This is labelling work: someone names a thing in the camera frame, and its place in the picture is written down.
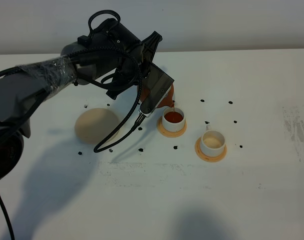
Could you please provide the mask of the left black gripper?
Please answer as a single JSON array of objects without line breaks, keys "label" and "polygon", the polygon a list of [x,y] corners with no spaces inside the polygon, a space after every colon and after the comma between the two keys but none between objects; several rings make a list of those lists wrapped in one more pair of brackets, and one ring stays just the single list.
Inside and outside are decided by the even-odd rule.
[{"label": "left black gripper", "polygon": [[140,67],[143,77],[150,70],[151,62],[156,53],[162,36],[154,31],[144,40],[139,40],[118,20],[109,18],[103,21],[97,28],[90,28],[88,35],[78,37],[78,46],[81,50],[96,50],[80,56],[78,65],[78,78],[88,83],[114,71],[108,75],[112,81],[104,87],[108,96],[115,99],[127,88],[138,85],[138,73],[130,58],[124,56],[123,51],[134,58]]}]

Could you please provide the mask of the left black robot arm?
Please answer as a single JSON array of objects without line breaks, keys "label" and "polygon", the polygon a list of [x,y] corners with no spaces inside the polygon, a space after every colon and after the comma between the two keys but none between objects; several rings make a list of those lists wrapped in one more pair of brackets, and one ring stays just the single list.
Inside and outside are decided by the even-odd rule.
[{"label": "left black robot arm", "polygon": [[161,41],[157,32],[140,40],[118,17],[109,18],[65,46],[57,58],[0,71],[0,179],[20,160],[24,138],[31,135],[31,115],[68,85],[93,84],[111,99],[136,86],[137,127],[173,84],[153,63]]}]

